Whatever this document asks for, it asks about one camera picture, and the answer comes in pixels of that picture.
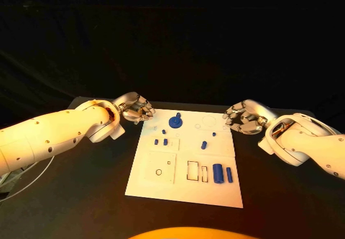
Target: black table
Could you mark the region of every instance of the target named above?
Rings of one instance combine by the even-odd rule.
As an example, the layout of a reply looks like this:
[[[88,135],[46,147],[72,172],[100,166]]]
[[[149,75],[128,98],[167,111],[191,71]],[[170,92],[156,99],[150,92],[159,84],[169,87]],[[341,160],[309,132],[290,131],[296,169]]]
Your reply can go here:
[[[91,98],[78,97],[69,108]],[[227,106],[153,102],[154,108],[222,113]],[[277,110],[279,114],[310,112]],[[0,207],[1,239],[127,238],[167,227],[206,227],[260,238],[344,238],[345,181],[309,160],[286,164],[257,146],[263,137],[232,133],[244,208],[124,195],[141,123],[126,134],[55,157],[35,184]],[[49,160],[25,174],[13,192]]]

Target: robotic hand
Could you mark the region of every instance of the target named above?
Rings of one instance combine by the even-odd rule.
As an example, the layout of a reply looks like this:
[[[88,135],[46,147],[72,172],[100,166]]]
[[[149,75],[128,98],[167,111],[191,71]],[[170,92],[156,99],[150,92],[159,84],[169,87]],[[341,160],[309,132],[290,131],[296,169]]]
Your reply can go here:
[[[240,114],[243,124],[232,122]],[[299,166],[310,157],[329,174],[345,179],[345,135],[319,120],[300,113],[279,117],[254,100],[231,106],[222,118],[225,125],[244,134],[257,134],[266,128],[258,146],[286,163]]]
[[[0,130],[0,175],[58,155],[87,136],[92,143],[124,133],[120,114],[137,124],[153,118],[149,101],[130,92],[113,102],[92,100],[74,110],[35,117]]]

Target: blue object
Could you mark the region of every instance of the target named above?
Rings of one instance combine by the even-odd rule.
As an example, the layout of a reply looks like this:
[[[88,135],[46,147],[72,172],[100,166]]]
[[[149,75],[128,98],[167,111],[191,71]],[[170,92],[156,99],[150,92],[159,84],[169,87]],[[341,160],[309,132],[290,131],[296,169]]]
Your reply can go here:
[[[173,116],[169,119],[169,126],[172,128],[179,128],[182,126],[182,119],[180,119],[180,113],[176,114],[176,116]]]
[[[224,183],[222,166],[219,163],[214,164],[214,182]]]
[[[206,141],[202,142],[201,149],[206,149]]]
[[[231,168],[227,168],[228,182],[232,183]]]

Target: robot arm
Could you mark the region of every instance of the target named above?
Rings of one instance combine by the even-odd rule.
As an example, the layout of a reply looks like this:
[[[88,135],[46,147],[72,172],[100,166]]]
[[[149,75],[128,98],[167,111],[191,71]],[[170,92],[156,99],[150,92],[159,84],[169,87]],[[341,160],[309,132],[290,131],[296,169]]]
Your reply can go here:
[[[120,114],[134,123],[153,118],[147,100],[130,92],[113,102],[92,100],[74,110],[35,117],[0,130],[0,175],[58,155],[79,143],[84,136],[100,142],[124,133]]]
[[[241,113],[244,124],[237,124],[232,120]],[[222,117],[225,125],[244,134],[267,128],[258,146],[286,163],[299,166],[312,158],[329,174],[345,179],[345,135],[319,120],[299,113],[279,117],[254,100],[235,104]]]

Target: white board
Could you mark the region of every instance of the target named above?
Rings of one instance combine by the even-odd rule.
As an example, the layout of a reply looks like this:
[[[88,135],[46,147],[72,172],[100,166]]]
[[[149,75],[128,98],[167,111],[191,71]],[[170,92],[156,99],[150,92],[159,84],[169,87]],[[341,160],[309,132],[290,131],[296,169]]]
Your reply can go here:
[[[180,128],[170,128],[169,119],[178,112],[183,123]],[[153,120],[143,125],[126,195],[243,208],[232,135],[221,116],[156,110]],[[217,163],[222,165],[222,184],[214,182],[212,165]]]

